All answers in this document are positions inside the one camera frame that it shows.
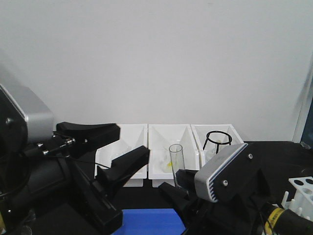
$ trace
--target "blue object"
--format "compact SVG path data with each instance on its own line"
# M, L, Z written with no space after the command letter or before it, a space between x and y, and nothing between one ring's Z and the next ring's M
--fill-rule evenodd
M184 224L173 209L123 210L123 225L114 235L179 235Z

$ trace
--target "white backdrop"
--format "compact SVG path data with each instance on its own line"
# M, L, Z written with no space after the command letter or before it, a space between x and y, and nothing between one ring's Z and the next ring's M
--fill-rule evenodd
M3 0L0 79L56 122L232 123L292 140L313 1Z

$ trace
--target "screw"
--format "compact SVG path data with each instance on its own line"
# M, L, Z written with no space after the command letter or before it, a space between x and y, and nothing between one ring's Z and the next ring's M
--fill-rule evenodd
M12 126L12 123L13 123L13 119L8 117L6 120L5 120L5 124L8 126L8 127L11 127Z
M44 154L44 156L46 156L46 155L49 154L49 151L48 151L48 150L44 150L44 151L43 151L43 154Z
M227 185L228 185L228 181L227 180L223 180L223 185L224 185L224 187L227 187Z

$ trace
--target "black table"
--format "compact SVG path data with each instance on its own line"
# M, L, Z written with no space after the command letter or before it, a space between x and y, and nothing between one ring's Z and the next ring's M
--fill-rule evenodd
M253 154L262 156L263 171L271 192L278 201L282 200L286 190L290 192L289 200L295 193L288 178L313 175L313 152L300 144L286 141L250 143L257 147L257 151ZM94 160L94 154L94 152L89 153L83 159ZM81 164L81 167L87 175L93 176L93 165ZM152 188L152 182L148 179L144 180L142 188L122 188L112 203L118 209L171 208L161 197L159 190ZM99 235L100 233L64 202L37 218L33 226L33 234Z

